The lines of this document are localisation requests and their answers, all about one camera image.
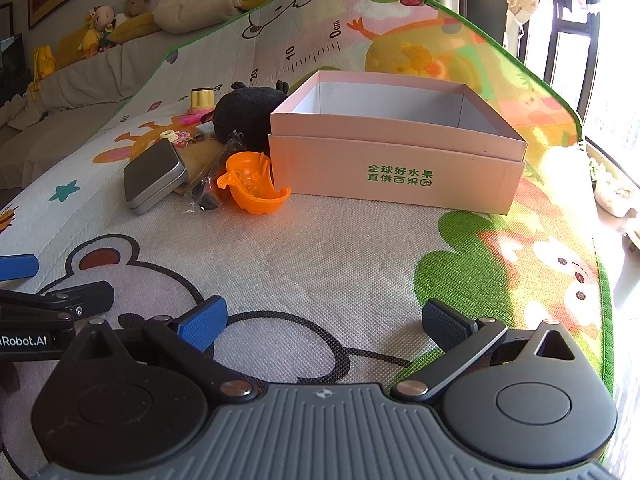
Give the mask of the orange plastic toy shell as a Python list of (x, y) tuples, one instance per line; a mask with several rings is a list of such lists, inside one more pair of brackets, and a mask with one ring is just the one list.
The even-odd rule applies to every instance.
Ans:
[(272, 214), (279, 210), (291, 195), (285, 186), (277, 190), (271, 177), (271, 160), (262, 153), (239, 152), (226, 161), (226, 172), (217, 178), (216, 185), (228, 188), (235, 203), (249, 214)]

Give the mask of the yellow pudding toy pink base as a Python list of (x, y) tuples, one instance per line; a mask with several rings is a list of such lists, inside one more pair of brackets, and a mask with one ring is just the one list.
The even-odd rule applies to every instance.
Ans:
[(190, 92), (190, 115), (206, 114), (215, 108), (215, 92), (212, 87), (194, 88)]

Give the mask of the colourful cartoon play mat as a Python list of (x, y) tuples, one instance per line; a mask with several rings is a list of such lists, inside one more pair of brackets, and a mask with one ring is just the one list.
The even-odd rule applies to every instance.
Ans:
[[(608, 282), (588, 232), (596, 207), (581, 124), (567, 102), (433, 3), (316, 0), (256, 39), (243, 39), (243, 27), (235, 21), (172, 52), (126, 122), (111, 122), (17, 196), (1, 235), (4, 254), (39, 260), (25, 292), (110, 284), (101, 321), (114, 335), (209, 296), (226, 300), (213, 360), (265, 382), (266, 394), (216, 408), (188, 444), (132, 478), (484, 477), (486, 466), (461, 451), (438, 466), (432, 414), (386, 394), (439, 356), (422, 328), (430, 298), (519, 330), (557, 318), (612, 384)], [(134, 214), (122, 164), (96, 160), (169, 122), (205, 76), (221, 87), (242, 77), (293, 82), (314, 69), (320, 46), (335, 73), (388, 70), (406, 44), (461, 55), (456, 76), (526, 140), (508, 214), (302, 194), (260, 216), (234, 205), (193, 212), (180, 197)]]

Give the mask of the silver metal tin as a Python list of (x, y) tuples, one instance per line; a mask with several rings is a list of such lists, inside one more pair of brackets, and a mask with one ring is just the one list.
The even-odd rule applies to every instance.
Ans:
[(124, 169), (125, 200), (135, 214), (145, 214), (188, 180), (177, 149), (160, 139)]

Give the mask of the clear packet of black items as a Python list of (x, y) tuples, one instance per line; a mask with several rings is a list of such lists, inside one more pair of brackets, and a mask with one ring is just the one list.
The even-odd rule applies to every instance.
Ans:
[(227, 143), (209, 156), (204, 169), (186, 189), (189, 197), (189, 212), (213, 211), (220, 208), (230, 195), (228, 188), (220, 188), (217, 179), (227, 172), (228, 159), (245, 148), (242, 133), (233, 131)]

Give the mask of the grey covered sofa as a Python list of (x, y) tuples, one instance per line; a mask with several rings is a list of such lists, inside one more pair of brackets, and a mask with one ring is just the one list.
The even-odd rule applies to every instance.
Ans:
[(201, 32), (130, 40), (76, 62), (35, 92), (1, 101), (1, 187), (27, 188), (78, 150), (153, 75), (169, 51)]

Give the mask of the pink cardboard box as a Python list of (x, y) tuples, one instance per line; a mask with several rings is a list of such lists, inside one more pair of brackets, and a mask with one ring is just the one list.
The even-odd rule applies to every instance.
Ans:
[(475, 91), (320, 70), (270, 116), (274, 184), (296, 194), (507, 214), (526, 141)]

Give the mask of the yellow plush duck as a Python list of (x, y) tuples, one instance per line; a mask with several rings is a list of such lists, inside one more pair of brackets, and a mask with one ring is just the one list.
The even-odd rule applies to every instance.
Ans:
[(77, 51), (83, 58), (91, 58), (96, 55), (100, 48), (101, 33), (93, 25), (89, 25), (82, 37)]

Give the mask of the black plush toy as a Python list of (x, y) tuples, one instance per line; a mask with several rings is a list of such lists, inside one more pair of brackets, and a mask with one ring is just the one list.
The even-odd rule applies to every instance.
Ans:
[(288, 97), (288, 83), (278, 80), (274, 88), (247, 87), (241, 81), (231, 85), (213, 110), (215, 138), (227, 143), (239, 133), (247, 151), (270, 154), (271, 113)]

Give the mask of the small doll figure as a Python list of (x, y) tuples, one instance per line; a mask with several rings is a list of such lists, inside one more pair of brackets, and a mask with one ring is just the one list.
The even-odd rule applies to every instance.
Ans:
[(115, 13), (111, 6), (96, 6), (90, 12), (91, 26), (101, 35), (109, 34), (114, 27)]

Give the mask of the yellow banana cushion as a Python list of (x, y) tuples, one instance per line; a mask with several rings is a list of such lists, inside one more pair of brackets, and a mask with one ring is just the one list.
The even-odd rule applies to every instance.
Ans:
[(113, 44), (124, 44), (159, 31), (160, 26), (155, 23), (153, 13), (145, 12), (116, 26), (107, 36), (107, 40)]

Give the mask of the beige bolster pillow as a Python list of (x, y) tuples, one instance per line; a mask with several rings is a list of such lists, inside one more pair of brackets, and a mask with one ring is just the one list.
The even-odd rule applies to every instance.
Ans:
[(185, 34), (217, 25), (241, 14), (243, 0), (160, 0), (154, 22), (170, 34)]

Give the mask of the tan fluffy plush keychain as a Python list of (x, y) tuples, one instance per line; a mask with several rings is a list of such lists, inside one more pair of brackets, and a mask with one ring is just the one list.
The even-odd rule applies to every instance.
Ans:
[(224, 144), (215, 139), (205, 139), (184, 148), (178, 148), (177, 152), (186, 168), (188, 178), (175, 189), (175, 193), (183, 195), (202, 180), (223, 148)]

